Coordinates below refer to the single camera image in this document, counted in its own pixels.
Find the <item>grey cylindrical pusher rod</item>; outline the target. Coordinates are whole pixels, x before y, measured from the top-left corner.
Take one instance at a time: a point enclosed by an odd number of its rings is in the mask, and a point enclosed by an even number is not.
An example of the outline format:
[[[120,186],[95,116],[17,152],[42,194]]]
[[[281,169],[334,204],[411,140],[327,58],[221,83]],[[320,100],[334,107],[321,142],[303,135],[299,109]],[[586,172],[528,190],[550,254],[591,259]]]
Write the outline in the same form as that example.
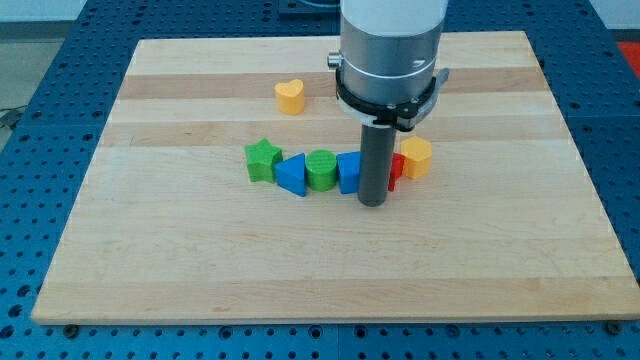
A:
[[[359,201],[368,207],[382,205],[387,197],[393,156],[393,129],[362,126]]]

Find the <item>black clamp ring mount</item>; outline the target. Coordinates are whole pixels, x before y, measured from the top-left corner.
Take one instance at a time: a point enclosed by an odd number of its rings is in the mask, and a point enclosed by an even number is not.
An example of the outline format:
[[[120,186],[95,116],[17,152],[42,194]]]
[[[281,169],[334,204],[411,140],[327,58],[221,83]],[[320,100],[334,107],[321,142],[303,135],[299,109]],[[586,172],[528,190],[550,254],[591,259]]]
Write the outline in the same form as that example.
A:
[[[441,69],[431,78],[428,87],[417,97],[399,104],[375,104],[363,100],[348,90],[341,80],[341,69],[335,70],[336,99],[342,110],[362,125],[401,132],[412,131],[434,109],[441,87],[447,82],[450,69]]]

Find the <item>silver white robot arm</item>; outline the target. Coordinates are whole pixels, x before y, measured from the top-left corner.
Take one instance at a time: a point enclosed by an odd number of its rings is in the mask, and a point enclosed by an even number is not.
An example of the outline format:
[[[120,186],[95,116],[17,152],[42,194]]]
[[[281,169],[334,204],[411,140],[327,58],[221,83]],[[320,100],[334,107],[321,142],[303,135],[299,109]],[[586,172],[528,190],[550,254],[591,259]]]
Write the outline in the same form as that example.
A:
[[[448,0],[342,0],[339,49],[327,56],[336,98],[361,124],[358,199],[386,201],[398,132],[431,113],[449,70],[435,72]]]

